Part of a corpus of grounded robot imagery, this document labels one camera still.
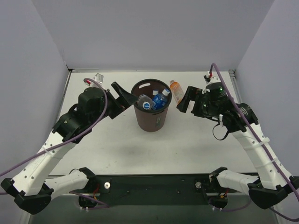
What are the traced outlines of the orange label plastic bottle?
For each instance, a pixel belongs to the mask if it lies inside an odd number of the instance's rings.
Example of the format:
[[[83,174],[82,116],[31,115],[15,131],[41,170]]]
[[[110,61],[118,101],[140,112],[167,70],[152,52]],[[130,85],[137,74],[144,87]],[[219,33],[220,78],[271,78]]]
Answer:
[[[174,80],[170,81],[170,89],[178,105],[184,97],[184,91],[181,85]]]

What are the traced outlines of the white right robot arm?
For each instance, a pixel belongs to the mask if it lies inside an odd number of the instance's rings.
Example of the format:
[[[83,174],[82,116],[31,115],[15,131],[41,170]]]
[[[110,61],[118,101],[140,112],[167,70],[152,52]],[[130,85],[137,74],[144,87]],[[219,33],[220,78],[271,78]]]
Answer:
[[[280,163],[252,109],[247,104],[235,103],[222,83],[208,84],[203,90],[188,86],[177,109],[186,112],[190,101],[194,102],[191,111],[194,116],[226,127],[227,134],[233,135],[241,144],[257,171],[256,176],[251,176],[220,167],[210,173],[211,186],[242,192],[261,209],[280,203],[298,189],[298,177],[293,176]]]

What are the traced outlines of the blue label clear plastic bottle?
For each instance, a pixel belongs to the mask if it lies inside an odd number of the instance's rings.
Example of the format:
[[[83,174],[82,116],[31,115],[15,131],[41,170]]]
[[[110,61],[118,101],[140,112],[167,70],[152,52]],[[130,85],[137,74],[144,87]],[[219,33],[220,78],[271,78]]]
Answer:
[[[153,98],[153,110],[159,110],[162,109],[166,103],[168,102],[168,95],[170,91],[168,89],[164,89],[161,93],[158,93],[154,98]]]

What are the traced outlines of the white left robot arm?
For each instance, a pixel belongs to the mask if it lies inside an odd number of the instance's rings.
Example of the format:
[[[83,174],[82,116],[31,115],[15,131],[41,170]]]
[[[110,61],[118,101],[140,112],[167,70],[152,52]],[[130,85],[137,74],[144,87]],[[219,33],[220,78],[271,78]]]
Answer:
[[[96,175],[88,168],[48,179],[60,160],[103,118],[109,116],[114,119],[138,100],[116,82],[111,86],[118,98],[114,98],[98,82],[93,83],[95,86],[86,88],[79,95],[78,102],[59,118],[38,153],[25,160],[26,167],[13,178],[5,178],[1,182],[4,191],[23,211],[35,215],[63,194],[81,189],[90,192],[99,184]]]

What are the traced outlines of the white blue label plastic bottle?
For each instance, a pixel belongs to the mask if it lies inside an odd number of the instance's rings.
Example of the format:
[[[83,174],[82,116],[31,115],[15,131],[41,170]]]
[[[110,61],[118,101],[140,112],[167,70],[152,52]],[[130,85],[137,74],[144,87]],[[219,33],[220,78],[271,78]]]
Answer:
[[[143,108],[145,110],[151,110],[152,106],[153,106],[153,101],[150,97],[148,97],[145,94],[142,94],[139,96],[138,101],[137,101],[137,105],[140,108]]]

